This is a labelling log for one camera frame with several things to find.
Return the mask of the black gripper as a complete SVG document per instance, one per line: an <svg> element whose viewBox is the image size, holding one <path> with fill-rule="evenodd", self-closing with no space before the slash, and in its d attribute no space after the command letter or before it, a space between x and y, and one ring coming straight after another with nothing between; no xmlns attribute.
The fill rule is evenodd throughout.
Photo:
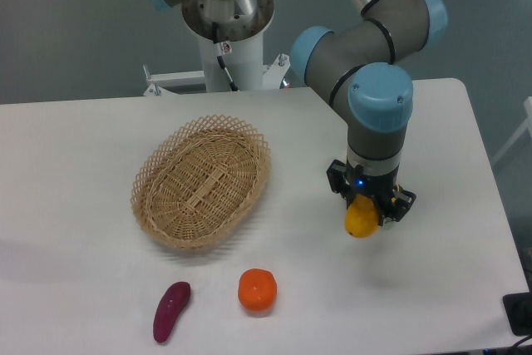
<svg viewBox="0 0 532 355"><path fill-rule="evenodd" d="M416 195L396 185L399 164L384 175L368 175L359 164L333 160L326 171L334 194L340 195L348 208L357 195L374 199L379 209L379 225L396 223L410 211Z"/></svg>

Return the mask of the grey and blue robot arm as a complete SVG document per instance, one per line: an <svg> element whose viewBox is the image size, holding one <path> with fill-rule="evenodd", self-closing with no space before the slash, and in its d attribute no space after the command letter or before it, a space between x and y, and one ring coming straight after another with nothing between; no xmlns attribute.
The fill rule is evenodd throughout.
<svg viewBox="0 0 532 355"><path fill-rule="evenodd" d="M210 92L266 86L263 34L273 0L150 0L180 7L199 41ZM441 0L353 0L362 20L345 32L310 27L295 40L289 63L347 123L347 159L327 171L331 190L347 203L347 220L401 220L415 195L397 183L413 84L397 62L441 39L448 16Z"/></svg>

